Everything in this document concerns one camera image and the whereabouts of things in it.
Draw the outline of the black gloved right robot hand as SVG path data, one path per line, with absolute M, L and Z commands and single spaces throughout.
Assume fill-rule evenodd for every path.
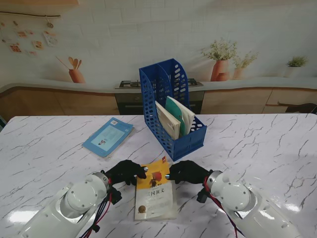
M 169 168 L 169 174 L 165 175 L 167 180 L 173 180 L 176 184 L 188 182 L 191 184 L 203 184 L 213 170 L 206 170 L 193 161 L 186 160 L 173 164 Z

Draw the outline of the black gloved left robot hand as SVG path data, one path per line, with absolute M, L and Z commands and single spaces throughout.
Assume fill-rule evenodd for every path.
M 136 185 L 137 178 L 146 179 L 144 167 L 131 160 L 123 160 L 106 172 L 111 184 L 125 182 L 127 185 Z

